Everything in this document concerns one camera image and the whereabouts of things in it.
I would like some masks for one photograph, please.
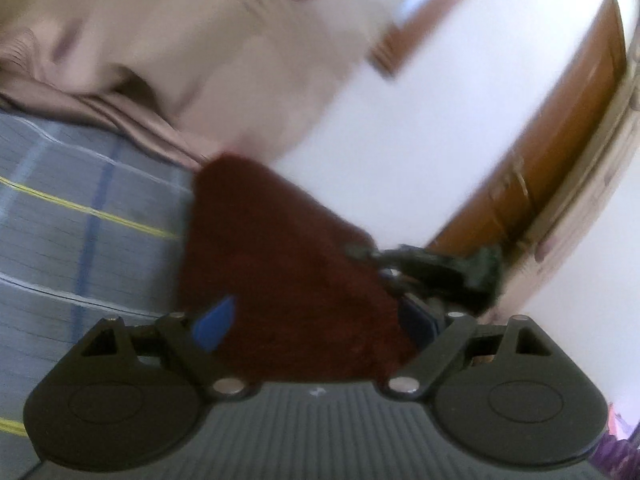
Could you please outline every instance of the plaid fabric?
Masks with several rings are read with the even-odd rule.
[[[172,310],[191,174],[94,128],[0,114],[0,478],[28,393],[103,316]]]

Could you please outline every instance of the purple fabric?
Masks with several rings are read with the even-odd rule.
[[[590,462],[612,480],[640,480],[640,450],[613,435],[602,437]]]

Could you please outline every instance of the silver screw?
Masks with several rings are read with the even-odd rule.
[[[211,387],[217,394],[224,396],[234,396],[241,393],[244,388],[244,382],[235,377],[227,377],[225,379],[218,379]]]
[[[420,383],[412,377],[394,377],[389,381],[389,388],[398,394],[414,394]]]

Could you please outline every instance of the maroon towel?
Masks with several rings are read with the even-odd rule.
[[[344,245],[372,245],[260,164],[223,156],[194,183],[179,301],[185,310],[236,297],[217,353],[250,381],[383,381],[414,354],[396,302]]]

